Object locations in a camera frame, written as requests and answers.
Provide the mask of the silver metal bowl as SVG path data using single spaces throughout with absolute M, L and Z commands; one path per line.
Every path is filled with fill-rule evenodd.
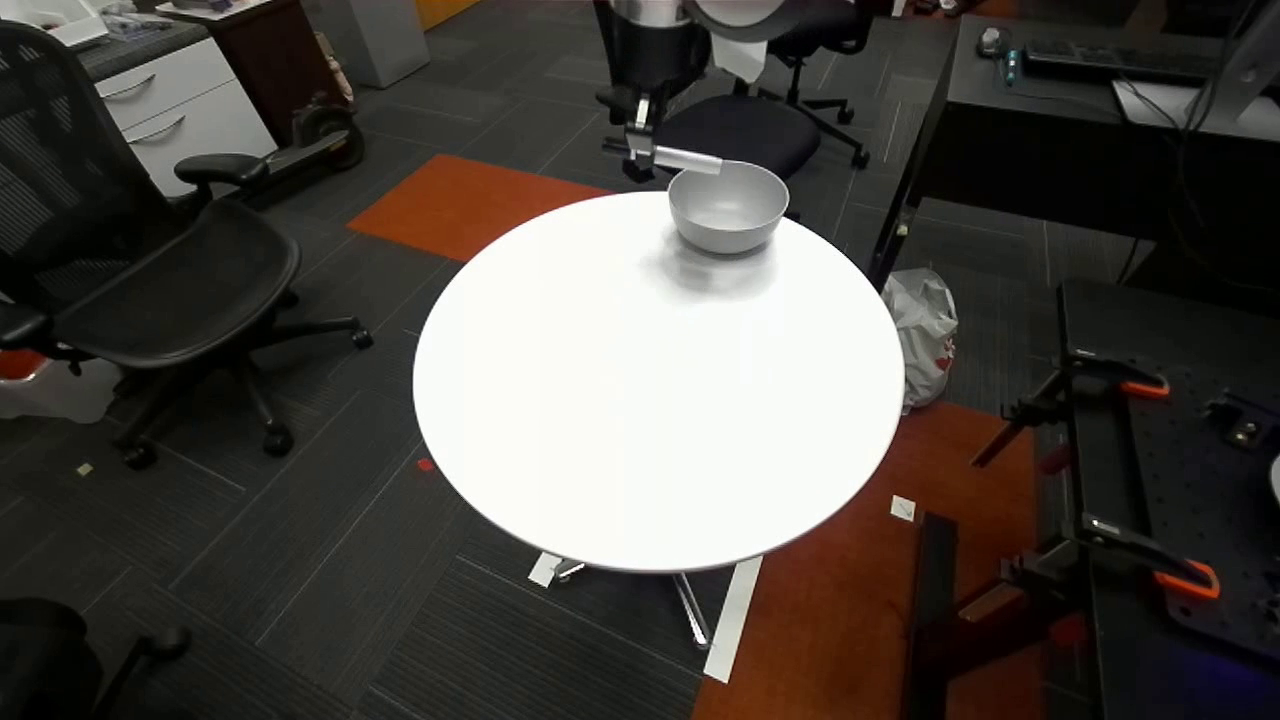
M 781 227 L 787 184 L 758 165 L 724 160 L 716 171 L 676 171 L 668 207 L 676 240 L 709 258 L 750 258 Z

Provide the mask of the black office desk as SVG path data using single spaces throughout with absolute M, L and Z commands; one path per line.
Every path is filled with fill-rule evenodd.
M 1038 76 L 1030 38 L 1211 49 L 1197 85 Z M 1137 283 L 1270 295 L 1280 271 L 1274 0 L 1219 38 L 965 15 L 886 203 L 869 275 L 884 280 L 924 196 L 1152 240 Z

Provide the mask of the round white table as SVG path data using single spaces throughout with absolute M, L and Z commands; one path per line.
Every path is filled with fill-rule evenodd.
M 668 199 L 551 207 L 430 305 L 410 409 L 442 480 L 527 549 L 607 572 L 732 578 L 713 682 L 758 562 L 874 478 L 902 355 L 869 275 L 787 219 L 739 263 L 676 249 Z

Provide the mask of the black keyboard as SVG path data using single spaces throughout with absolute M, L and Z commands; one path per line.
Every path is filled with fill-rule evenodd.
M 1022 64 L 1038 76 L 1098 76 L 1098 82 L 1169 82 L 1197 85 L 1214 67 L 1214 53 L 1175 46 L 1130 46 L 1098 38 L 1030 38 Z

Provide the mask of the black padded office chair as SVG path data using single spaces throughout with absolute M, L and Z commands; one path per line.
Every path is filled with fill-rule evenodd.
M 791 177 L 827 133 L 799 102 L 804 62 L 854 53 L 874 0 L 591 0 L 591 15 L 633 181 L 694 160 Z

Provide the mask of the small white paper scrap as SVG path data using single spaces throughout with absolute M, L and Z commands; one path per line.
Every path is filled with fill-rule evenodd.
M 913 522 L 916 522 L 916 499 L 891 495 L 886 511 L 891 511 L 894 522 L 913 525 Z

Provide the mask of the white plastic bag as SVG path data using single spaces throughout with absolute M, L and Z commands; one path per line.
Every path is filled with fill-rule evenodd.
M 884 280 L 902 354 L 902 409 L 916 413 L 945 396 L 954 368 L 959 307 L 935 269 L 898 269 Z

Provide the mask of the white drawer cabinet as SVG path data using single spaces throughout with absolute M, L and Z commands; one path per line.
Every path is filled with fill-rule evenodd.
M 220 46 L 192 22 L 103 13 L 103 38 L 79 49 L 89 76 L 134 160 L 164 196 L 186 196 L 186 156 L 268 156 L 268 125 Z

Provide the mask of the black mesh office chair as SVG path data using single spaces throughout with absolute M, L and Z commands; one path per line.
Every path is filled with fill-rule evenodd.
M 156 461 L 150 426 L 206 372 L 226 372 L 264 426 L 264 453 L 286 456 L 254 366 L 261 349 L 370 333 L 355 315 L 279 326 L 298 244 L 211 184 L 251 184 L 251 156 L 181 165 L 200 203 L 176 207 L 146 181 L 89 67 L 57 38 L 0 26 L 0 340 L 49 359 L 108 359 L 141 390 L 117 449 Z

